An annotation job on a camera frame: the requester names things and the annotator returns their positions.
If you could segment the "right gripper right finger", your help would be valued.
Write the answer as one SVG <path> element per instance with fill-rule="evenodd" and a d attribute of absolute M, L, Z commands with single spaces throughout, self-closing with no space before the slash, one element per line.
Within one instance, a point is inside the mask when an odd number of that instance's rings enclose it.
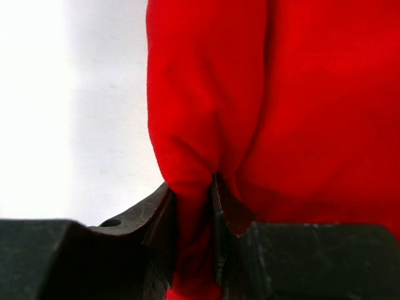
<path fill-rule="evenodd" d="M 398 299 L 399 243 L 377 224 L 265 222 L 211 186 L 224 299 Z"/>

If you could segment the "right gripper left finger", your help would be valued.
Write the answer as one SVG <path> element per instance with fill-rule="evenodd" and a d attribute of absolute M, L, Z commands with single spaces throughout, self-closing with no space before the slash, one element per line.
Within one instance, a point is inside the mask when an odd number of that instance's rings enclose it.
<path fill-rule="evenodd" d="M 1 298 L 165 299 L 175 238 L 175 199 L 166 184 L 99 226 L 3 219 Z"/>

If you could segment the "red t shirt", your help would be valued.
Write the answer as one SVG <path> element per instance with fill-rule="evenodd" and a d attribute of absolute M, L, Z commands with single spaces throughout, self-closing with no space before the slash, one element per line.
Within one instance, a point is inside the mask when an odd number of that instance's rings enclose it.
<path fill-rule="evenodd" d="M 213 176 L 272 222 L 399 234 L 398 1 L 149 1 L 149 135 L 176 193 L 168 299 L 220 299 Z"/>

